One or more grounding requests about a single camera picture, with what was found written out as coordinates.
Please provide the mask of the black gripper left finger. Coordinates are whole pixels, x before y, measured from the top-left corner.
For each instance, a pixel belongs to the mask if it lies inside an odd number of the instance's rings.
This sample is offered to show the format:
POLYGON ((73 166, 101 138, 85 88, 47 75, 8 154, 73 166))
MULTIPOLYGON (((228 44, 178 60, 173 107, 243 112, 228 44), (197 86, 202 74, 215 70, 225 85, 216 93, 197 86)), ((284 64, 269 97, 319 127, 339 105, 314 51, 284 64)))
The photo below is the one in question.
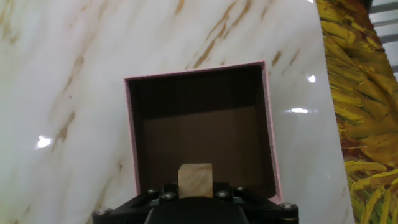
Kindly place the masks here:
POLYGON ((93 224, 144 224, 150 211, 156 206, 178 200, 178 183, 164 184, 149 189, 122 204, 118 208, 104 208, 92 213, 93 224))

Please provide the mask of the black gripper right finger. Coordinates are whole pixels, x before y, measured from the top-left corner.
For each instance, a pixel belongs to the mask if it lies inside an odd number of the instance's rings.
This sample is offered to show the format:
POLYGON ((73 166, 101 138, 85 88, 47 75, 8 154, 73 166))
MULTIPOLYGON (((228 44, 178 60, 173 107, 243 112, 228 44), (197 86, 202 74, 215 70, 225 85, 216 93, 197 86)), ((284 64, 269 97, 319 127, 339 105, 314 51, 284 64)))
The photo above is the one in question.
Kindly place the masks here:
POLYGON ((296 204, 276 204, 247 187, 233 187, 228 182, 213 182, 213 198, 237 205, 248 223, 299 224, 299 207, 296 204))

